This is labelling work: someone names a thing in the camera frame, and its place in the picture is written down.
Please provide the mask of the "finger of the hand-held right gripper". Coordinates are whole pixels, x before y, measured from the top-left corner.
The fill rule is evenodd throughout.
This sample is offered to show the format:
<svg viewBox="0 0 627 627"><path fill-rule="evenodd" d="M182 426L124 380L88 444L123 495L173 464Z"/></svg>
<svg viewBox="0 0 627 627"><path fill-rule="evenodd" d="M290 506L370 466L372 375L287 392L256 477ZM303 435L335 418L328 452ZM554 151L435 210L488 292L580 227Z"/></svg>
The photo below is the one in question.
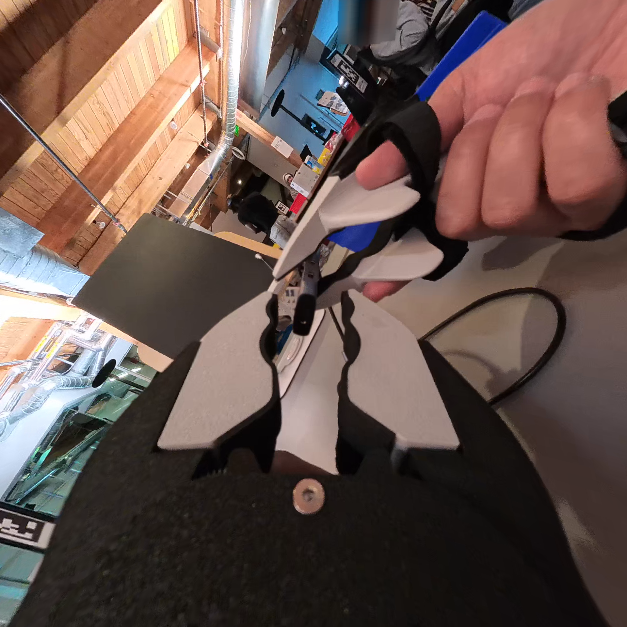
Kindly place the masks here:
<svg viewBox="0 0 627 627"><path fill-rule="evenodd" d="M306 207L273 269L279 281L313 255L329 235L351 226L380 223L411 209L421 193L411 186L410 176L373 190L366 190L350 174L344 179L329 176Z"/></svg>
<svg viewBox="0 0 627 627"><path fill-rule="evenodd" d="M443 251L415 228L373 255L364 253L351 253L337 271L320 280L317 310L338 304L344 292L361 293L369 283L406 283L426 277L444 260Z"/></svg>

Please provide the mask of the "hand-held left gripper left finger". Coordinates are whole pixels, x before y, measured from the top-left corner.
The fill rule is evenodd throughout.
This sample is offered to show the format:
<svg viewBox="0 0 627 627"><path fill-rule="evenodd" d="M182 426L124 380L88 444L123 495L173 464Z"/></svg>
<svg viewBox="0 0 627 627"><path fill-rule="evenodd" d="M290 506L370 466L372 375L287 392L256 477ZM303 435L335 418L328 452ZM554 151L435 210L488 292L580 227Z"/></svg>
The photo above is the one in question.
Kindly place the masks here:
<svg viewBox="0 0 627 627"><path fill-rule="evenodd" d="M277 322L278 298L263 292L203 336L158 440L161 450L214 448L255 420L281 421Z"/></svg>

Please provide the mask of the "silver ventilation duct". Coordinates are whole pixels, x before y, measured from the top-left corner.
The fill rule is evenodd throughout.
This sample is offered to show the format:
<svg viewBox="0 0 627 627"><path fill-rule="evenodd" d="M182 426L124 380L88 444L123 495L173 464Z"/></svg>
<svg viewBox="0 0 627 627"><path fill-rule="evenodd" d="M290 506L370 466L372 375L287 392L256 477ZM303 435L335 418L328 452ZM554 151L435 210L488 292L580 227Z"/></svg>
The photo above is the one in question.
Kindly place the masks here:
<svg viewBox="0 0 627 627"><path fill-rule="evenodd" d="M222 1L222 49L221 60L221 134L212 155L213 169L219 169L233 144L238 110L239 75L243 30L245 21L244 1Z"/></svg>
<svg viewBox="0 0 627 627"><path fill-rule="evenodd" d="M1 287L74 297L89 276L40 245L43 233L1 209Z"/></svg>

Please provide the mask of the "grey desk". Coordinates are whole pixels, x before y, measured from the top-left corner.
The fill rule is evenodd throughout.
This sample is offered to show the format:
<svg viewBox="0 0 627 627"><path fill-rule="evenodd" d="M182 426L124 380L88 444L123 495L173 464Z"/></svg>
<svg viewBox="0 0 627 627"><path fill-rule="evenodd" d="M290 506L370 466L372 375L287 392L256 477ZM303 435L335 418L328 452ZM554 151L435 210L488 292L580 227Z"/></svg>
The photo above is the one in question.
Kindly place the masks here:
<svg viewBox="0 0 627 627"><path fill-rule="evenodd" d="M597 242L492 238L470 244L440 281L416 280L380 302L421 337L469 303L538 286L567 310L547 367L498 406L551 492L579 569L607 621L626 625L626 233ZM485 398L545 350L552 307L508 297L434 336L435 348ZM327 316L283 398L278 448L335 471L341 338Z"/></svg>

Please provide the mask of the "person's right hand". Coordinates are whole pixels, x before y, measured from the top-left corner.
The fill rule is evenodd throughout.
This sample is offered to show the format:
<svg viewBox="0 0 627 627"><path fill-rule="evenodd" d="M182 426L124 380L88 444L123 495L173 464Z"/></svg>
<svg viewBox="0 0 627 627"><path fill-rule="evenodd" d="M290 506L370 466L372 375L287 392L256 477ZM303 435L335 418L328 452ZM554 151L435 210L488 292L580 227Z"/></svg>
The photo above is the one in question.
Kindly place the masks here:
<svg viewBox="0 0 627 627"><path fill-rule="evenodd" d="M626 230L626 2L541 1L453 71L429 105L448 154L435 231L598 241Z"/></svg>

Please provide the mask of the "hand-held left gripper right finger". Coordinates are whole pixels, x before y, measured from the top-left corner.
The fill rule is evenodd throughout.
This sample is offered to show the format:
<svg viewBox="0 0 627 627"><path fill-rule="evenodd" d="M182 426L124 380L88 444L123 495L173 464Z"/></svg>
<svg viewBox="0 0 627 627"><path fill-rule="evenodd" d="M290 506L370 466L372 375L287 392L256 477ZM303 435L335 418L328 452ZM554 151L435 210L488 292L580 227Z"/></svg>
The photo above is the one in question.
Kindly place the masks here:
<svg viewBox="0 0 627 627"><path fill-rule="evenodd" d="M341 296L339 433L357 451L455 450L459 438L417 338L355 290Z"/></svg>

